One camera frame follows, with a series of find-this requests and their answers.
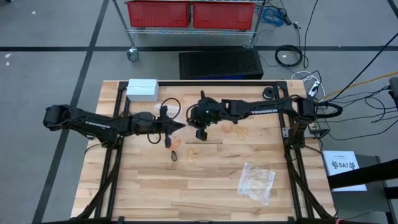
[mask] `red basket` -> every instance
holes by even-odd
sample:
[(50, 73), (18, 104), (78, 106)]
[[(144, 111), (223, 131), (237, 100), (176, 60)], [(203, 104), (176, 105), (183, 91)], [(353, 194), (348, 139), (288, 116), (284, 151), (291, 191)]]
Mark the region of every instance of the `red basket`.
[(251, 29), (253, 3), (193, 3), (194, 28)]
[(132, 27), (188, 27), (188, 2), (126, 2)]

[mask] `wooden tabletop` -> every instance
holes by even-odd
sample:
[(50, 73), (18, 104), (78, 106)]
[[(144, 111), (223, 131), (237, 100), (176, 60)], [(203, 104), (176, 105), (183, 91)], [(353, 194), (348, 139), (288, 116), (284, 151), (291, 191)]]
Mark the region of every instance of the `wooden tabletop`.
[[(289, 95), (305, 96), (301, 81), (288, 80), (287, 84)], [(96, 113), (112, 116), (118, 85), (118, 81), (103, 83)], [(186, 123), (186, 109), (197, 103), (200, 90), (218, 101), (259, 101), (263, 100), (263, 89), (261, 85), (160, 86), (158, 102), (134, 102), (130, 111), (159, 115), (161, 102), (175, 97), (182, 104), (175, 120)], [(167, 105), (168, 114), (173, 117), (178, 106), (173, 101)], [(195, 137), (195, 131), (187, 126), (173, 133), (172, 149), (178, 155), (177, 162), (171, 160), (171, 151), (164, 147), (163, 140), (151, 144), (147, 136), (125, 138), (113, 219), (124, 216), (126, 220), (285, 221), (295, 216), (277, 114), (250, 116), (237, 125), (222, 121), (207, 128), (205, 142)], [(94, 144), (98, 140), (90, 141), (88, 147)], [(318, 149), (316, 140), (307, 139), (306, 144)], [(98, 146), (86, 153), (72, 217), (83, 211), (98, 190), (105, 151)], [(335, 209), (320, 154), (305, 148), (302, 156), (310, 190), (333, 215)], [(275, 172), (268, 205), (237, 194), (245, 162)], [(303, 195), (301, 190), (298, 192), (305, 216)], [(108, 195), (104, 196), (103, 215)]]

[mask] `gray floor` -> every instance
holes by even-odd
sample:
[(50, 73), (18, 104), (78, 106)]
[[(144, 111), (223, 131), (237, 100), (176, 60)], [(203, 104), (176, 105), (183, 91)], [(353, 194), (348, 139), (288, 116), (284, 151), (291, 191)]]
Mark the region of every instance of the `gray floor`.
[[(119, 1), (125, 18), (127, 10)], [(304, 32), (315, 0), (292, 1), (284, 4), (289, 16)], [(0, 2), (0, 47), (87, 47), (100, 13), (102, 1), (16, 0)], [(386, 0), (320, 1), (308, 32), (308, 46), (380, 46), (396, 32), (398, 18)], [(272, 29), (261, 24), (259, 30)], [(140, 35), (137, 46), (244, 45), (244, 37)], [(109, 3), (96, 46), (128, 47), (129, 41)], [(264, 31), (257, 45), (297, 45), (297, 35), (291, 27), (273, 32)], [(391, 44), (398, 46), (398, 39)], [(131, 63), (124, 51), (93, 52), (90, 66), (78, 101), (78, 107), (93, 111), (103, 80), (128, 78), (178, 79), (179, 52), (141, 52), (140, 59)], [(260, 54), (271, 65), (273, 51)], [(376, 54), (373, 51), (309, 51), (308, 71), (319, 70), (326, 93), (343, 88)], [(69, 104), (85, 59), (86, 52), (0, 52), (0, 223), (30, 223), (39, 202), (60, 132), (52, 133), (42, 126), (47, 106)], [(397, 70), (398, 52), (383, 52), (358, 81), (367, 80)], [(263, 79), (289, 79), (291, 72), (281, 67), (263, 64)], [(376, 91), (387, 85), (379, 80), (347, 91), (347, 94)], [(386, 92), (379, 96), (387, 106), (392, 101)], [(347, 107), (341, 117), (352, 118), (380, 113), (364, 103)], [(387, 128), (394, 119), (376, 124), (371, 119), (333, 123), (331, 133), (336, 138), (348, 138), (375, 133)], [(398, 157), (395, 133), (398, 126), (386, 133), (367, 139), (335, 141), (325, 137), (327, 150), (353, 150), (358, 154), (380, 156), (381, 161)], [(45, 211), (44, 221), (69, 218), (75, 196), (83, 151), (87, 140), (71, 132), (57, 173), (57, 178)], [(340, 210), (339, 217), (348, 218), (365, 211)], [(385, 223), (381, 213), (359, 217), (359, 221)]]

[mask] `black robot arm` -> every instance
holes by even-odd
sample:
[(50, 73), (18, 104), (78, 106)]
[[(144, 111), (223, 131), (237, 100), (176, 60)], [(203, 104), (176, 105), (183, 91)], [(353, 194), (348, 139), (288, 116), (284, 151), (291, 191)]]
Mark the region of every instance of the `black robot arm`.
[(165, 146), (171, 146), (169, 135), (185, 127), (167, 116), (167, 106), (160, 108), (160, 116), (140, 112), (127, 117), (110, 118), (68, 105), (53, 105), (46, 109), (43, 124), (51, 131), (71, 129), (86, 137), (96, 137), (103, 147), (117, 149), (120, 136), (132, 134), (165, 134)]
[[(187, 122), (190, 126), (198, 129), (196, 137), (203, 141), (207, 139), (205, 128), (213, 123), (216, 124), (219, 121), (227, 120), (237, 124), (239, 120), (246, 119), (252, 115), (279, 112), (289, 115), (289, 117), (295, 121), (294, 127), (290, 129), (294, 131), (295, 134), (289, 136), (292, 138), (301, 138), (307, 125), (314, 122), (317, 118), (332, 118), (339, 116), (343, 112), (342, 107), (338, 105), (327, 102), (317, 103), (310, 96), (308, 96), (308, 98), (302, 98), (301, 96), (294, 95), (279, 100), (256, 102), (221, 100), (221, 103), (219, 103), (210, 97), (206, 97), (203, 91), (201, 91), (200, 94), (201, 99), (198, 103), (192, 105), (187, 110)], [(293, 108), (293, 103), (297, 104), (297, 110)], [(331, 114), (317, 114), (317, 108), (319, 106), (330, 106), (337, 110)]]

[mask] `blue cable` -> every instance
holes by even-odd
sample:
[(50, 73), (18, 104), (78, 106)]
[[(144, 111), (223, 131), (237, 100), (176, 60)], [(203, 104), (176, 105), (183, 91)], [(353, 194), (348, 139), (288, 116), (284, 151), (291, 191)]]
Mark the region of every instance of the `blue cable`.
[[(260, 16), (261, 7), (256, 8), (256, 13)], [(284, 25), (284, 14), (282, 13), (281, 9), (276, 7), (264, 7), (261, 15), (261, 22), (262, 23), (269, 23), (276, 27), (281, 27)]]

